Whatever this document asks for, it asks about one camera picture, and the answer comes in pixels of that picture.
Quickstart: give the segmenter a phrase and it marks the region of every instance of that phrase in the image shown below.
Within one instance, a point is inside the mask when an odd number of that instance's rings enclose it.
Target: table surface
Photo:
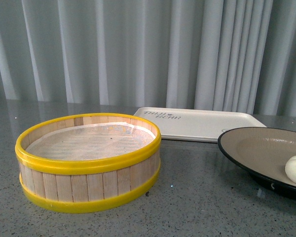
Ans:
[[[264,189],[215,143],[162,140],[150,195],[106,211],[64,214],[28,201],[19,183],[17,137],[42,121],[137,108],[0,100],[0,236],[296,236],[296,200]],[[296,118],[254,116],[296,131]]]

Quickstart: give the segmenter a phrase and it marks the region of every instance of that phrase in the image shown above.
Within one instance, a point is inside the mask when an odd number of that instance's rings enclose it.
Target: gray countertop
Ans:
[[[27,128],[57,117],[137,108],[0,100],[0,236],[296,236],[296,200],[257,184],[215,143],[162,140],[150,195],[106,211],[64,214],[28,201],[14,153]],[[296,118],[255,116],[296,131]]]

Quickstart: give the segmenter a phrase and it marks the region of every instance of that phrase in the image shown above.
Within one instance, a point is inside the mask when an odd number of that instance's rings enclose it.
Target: wooden slat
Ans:
[[[118,195],[116,170],[103,173],[104,199]]]
[[[34,131],[29,133],[29,142],[32,144],[34,141],[36,141],[38,138],[42,137],[42,127],[39,127],[38,129],[35,129]]]
[[[70,175],[56,175],[59,201],[73,201],[73,191]]]
[[[143,176],[142,176],[142,163],[138,163],[132,165],[130,167],[130,187],[131,190],[139,187],[143,183]]]
[[[124,117],[120,117],[120,121],[121,122],[126,122],[126,123],[129,123],[130,124],[130,118],[124,118]]]
[[[117,116],[109,116],[108,122],[120,122],[120,117]]]
[[[71,183],[72,183],[72,189],[73,189],[74,202],[89,201],[87,176],[72,175]]]
[[[143,126],[143,121],[141,121],[141,120],[137,120],[137,126],[140,126],[140,127],[142,127]]]
[[[102,173],[88,174],[87,182],[88,182],[89,201],[104,199]]]
[[[43,173],[45,197],[51,200],[58,200],[56,175]]]
[[[22,181],[25,187],[28,186],[27,182],[26,182],[26,174],[25,174],[25,167],[24,164],[19,163],[20,166],[20,172],[21,172],[21,177],[22,177]]]
[[[58,130],[66,128],[66,121],[65,120],[60,120],[60,121],[56,122],[56,124],[57,124]]]
[[[100,116],[100,123],[106,123],[109,122],[108,116]]]
[[[148,129],[149,131],[152,131],[152,126],[149,123],[143,122],[143,127]]]
[[[43,180],[43,173],[32,170],[32,175],[34,179],[34,186],[35,186],[35,193],[40,197],[45,197],[45,187],[44,187],[44,180]]]
[[[155,153],[149,158],[149,169],[150,169],[150,176],[154,175],[156,170],[156,164],[158,162],[158,155]]]
[[[35,185],[34,185],[32,170],[27,166],[24,166],[24,170],[25,170],[27,188],[33,193],[35,193]]]
[[[144,184],[150,178],[149,159],[146,159],[146,160],[142,161],[141,163],[142,163],[142,168],[143,168],[143,170],[142,170],[142,177],[143,177],[142,184]]]
[[[57,123],[53,122],[53,123],[50,123],[49,125],[44,126],[43,134],[47,134],[56,130],[57,130]]]
[[[132,125],[137,125],[137,119],[135,119],[135,118],[131,118],[130,119],[130,124],[132,124]]]
[[[92,124],[100,123],[100,116],[92,116]]]
[[[92,118],[91,117],[83,117],[83,125],[92,124]]]
[[[74,119],[73,118],[66,119],[65,124],[66,124],[66,128],[67,127],[73,127],[74,126]]]
[[[24,150],[26,150],[26,148],[29,147],[29,145],[30,145],[29,135],[26,135],[21,142],[21,147]]]
[[[155,136],[158,135],[158,133],[157,133],[157,129],[156,129],[154,126],[151,126],[151,131],[152,131],[152,133],[153,133]]]
[[[81,126],[81,125],[83,125],[83,117],[74,118],[74,125],[75,126]]]
[[[117,171],[118,195],[130,191],[130,167],[119,169]]]

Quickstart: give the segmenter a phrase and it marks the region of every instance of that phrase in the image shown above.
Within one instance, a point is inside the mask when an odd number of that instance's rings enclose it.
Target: white tray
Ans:
[[[244,113],[143,107],[135,116],[155,123],[161,137],[172,140],[217,142],[225,131],[239,127],[266,127]]]

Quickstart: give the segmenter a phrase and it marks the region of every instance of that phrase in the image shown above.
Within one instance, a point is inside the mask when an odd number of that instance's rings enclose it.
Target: black rim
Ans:
[[[241,167],[242,169],[246,170],[247,172],[249,172],[251,175],[254,175],[254,176],[257,176],[263,180],[266,180],[270,183],[274,183],[276,185],[278,185],[279,187],[284,187],[284,188],[288,188],[292,191],[296,191],[296,186],[293,186],[293,185],[290,185],[290,184],[287,184],[287,183],[284,183],[282,181],[279,181],[279,180],[276,180],[276,179],[273,179],[271,177],[268,177],[266,175],[263,175],[261,173],[258,173],[252,169],[250,169],[249,167],[246,167],[245,165],[243,165],[242,163],[238,162],[237,160],[235,160],[231,155],[228,154],[228,152],[226,152],[226,150],[223,148],[223,145],[221,143],[221,139],[222,137],[230,132],[230,131],[234,131],[234,130],[238,130],[238,129],[247,129],[247,128],[259,128],[259,129],[272,129],[272,130],[282,130],[282,131],[288,131],[288,132],[294,132],[294,131],[289,131],[289,130],[286,130],[286,129],[278,129],[278,128],[268,128],[268,127],[241,127],[241,128],[235,128],[235,129],[231,129],[231,130],[228,130],[224,133],[222,133],[219,138],[218,138],[218,147],[220,149],[220,151],[224,154],[225,157],[227,157],[230,161],[232,161],[234,164],[236,164],[237,166]]]

